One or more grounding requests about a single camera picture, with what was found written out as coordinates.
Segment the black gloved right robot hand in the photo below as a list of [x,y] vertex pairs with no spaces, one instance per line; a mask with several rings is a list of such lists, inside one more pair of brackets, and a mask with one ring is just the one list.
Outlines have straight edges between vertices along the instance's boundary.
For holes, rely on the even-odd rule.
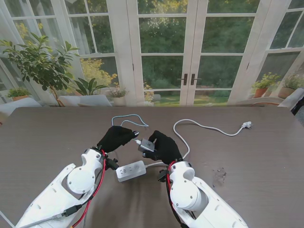
[[154,161],[160,160],[166,165],[170,165],[174,161],[183,161],[179,148],[172,138],[155,130],[148,140],[154,143],[155,151],[143,152],[142,155],[144,158],[152,159]]

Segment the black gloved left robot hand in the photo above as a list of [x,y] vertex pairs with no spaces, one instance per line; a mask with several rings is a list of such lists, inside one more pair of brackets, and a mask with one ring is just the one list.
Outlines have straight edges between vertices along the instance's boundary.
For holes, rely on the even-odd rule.
[[122,145],[126,145],[136,136],[136,133],[131,129],[121,126],[112,126],[108,129],[104,137],[99,141],[97,148],[100,151],[109,153],[116,150]]

